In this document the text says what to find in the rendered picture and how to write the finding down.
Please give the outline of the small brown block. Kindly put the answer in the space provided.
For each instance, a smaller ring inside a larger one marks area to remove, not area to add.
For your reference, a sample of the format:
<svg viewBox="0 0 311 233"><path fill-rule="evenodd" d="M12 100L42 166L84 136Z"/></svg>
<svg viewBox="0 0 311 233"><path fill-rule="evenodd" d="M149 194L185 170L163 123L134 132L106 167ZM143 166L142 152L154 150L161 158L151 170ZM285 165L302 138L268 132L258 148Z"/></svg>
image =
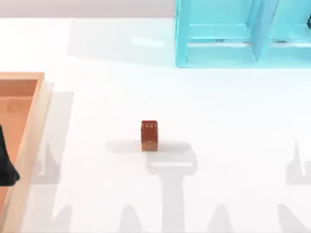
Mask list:
<svg viewBox="0 0 311 233"><path fill-rule="evenodd" d="M158 122L143 120L141 122L141 149L142 151L158 150Z"/></svg>

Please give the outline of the light blue rack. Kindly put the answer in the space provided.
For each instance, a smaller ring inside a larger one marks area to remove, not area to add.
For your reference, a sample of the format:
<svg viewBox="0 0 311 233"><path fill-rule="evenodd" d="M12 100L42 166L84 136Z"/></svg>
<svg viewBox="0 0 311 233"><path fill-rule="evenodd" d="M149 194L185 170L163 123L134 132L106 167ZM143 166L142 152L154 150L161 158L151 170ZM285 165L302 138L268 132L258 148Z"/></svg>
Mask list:
<svg viewBox="0 0 311 233"><path fill-rule="evenodd" d="M311 0L175 0L177 67L311 68Z"/></svg>

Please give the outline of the shallow salmon-coloured box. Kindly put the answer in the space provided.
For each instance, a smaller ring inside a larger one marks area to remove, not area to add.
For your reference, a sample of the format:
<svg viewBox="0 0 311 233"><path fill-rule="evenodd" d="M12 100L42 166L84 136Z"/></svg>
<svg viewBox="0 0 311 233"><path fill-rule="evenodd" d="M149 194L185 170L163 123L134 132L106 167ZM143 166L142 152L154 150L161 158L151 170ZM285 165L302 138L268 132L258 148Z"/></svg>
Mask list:
<svg viewBox="0 0 311 233"><path fill-rule="evenodd" d="M0 233L20 232L50 99L43 72L0 72L0 125L20 175L14 186L0 187Z"/></svg>

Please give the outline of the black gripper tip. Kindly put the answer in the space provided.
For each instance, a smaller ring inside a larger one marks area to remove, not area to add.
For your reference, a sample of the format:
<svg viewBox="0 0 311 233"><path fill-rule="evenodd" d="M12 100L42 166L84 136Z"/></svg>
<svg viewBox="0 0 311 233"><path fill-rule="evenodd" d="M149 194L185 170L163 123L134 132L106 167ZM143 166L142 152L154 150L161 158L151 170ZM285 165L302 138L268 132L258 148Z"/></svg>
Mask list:
<svg viewBox="0 0 311 233"><path fill-rule="evenodd" d="M0 125L0 187L14 186L19 179L20 175L9 158Z"/></svg>

